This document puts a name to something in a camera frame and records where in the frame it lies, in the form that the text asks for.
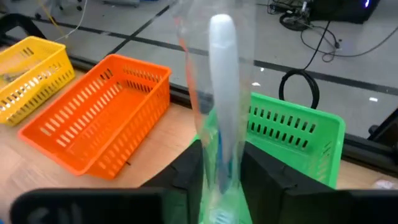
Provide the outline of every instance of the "green basket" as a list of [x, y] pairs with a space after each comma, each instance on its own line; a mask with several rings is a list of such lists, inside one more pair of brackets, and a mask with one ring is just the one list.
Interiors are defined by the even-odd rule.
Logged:
[[[301, 173], [336, 187], [345, 133], [339, 116], [257, 93], [251, 94], [248, 115], [247, 141]], [[215, 119], [211, 111], [206, 126], [214, 126]], [[206, 150], [216, 153], [216, 146], [212, 141]], [[241, 223], [251, 223], [243, 193], [239, 200]]]

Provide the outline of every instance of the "toothbrush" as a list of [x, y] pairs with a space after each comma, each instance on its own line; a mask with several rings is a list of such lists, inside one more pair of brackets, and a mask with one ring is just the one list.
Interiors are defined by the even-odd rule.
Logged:
[[218, 14], [210, 19], [209, 61], [218, 122], [216, 178], [224, 194], [234, 178], [233, 167], [238, 162], [234, 152], [238, 145], [239, 119], [239, 59], [236, 31], [232, 18]]

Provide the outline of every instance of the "plastic basket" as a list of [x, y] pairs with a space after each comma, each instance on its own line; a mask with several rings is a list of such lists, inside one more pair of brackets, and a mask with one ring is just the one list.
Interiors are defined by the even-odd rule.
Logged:
[[[210, 112], [207, 126], [216, 116]], [[246, 139], [307, 176], [335, 188], [345, 133], [336, 115], [278, 100], [251, 95]], [[217, 142], [208, 146], [216, 153]]]
[[68, 83], [75, 73], [65, 46], [27, 37], [0, 53], [0, 75], [23, 73], [0, 91], [0, 123], [19, 123]]
[[170, 73], [109, 55], [19, 136], [75, 175], [112, 179], [170, 104]]

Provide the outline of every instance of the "wooden table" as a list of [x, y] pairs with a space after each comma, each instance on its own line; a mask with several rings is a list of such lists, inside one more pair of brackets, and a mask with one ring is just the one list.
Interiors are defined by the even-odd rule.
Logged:
[[[83, 73], [76, 71], [75, 82]], [[41, 187], [138, 187], [156, 175], [183, 152], [196, 134], [192, 110], [171, 104], [139, 149], [112, 181], [84, 175], [76, 177], [17, 137], [17, 131], [70, 87], [68, 85], [16, 127], [0, 128], [0, 218], [7, 220], [12, 201], [20, 194]], [[371, 188], [381, 173], [342, 161], [339, 189]]]

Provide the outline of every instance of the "yellow basket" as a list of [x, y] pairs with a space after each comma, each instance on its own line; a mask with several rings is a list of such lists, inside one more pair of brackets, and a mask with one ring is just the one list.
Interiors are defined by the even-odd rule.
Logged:
[[10, 83], [0, 90], [0, 123], [19, 123], [74, 77], [63, 44], [27, 37], [1, 52], [0, 81]]

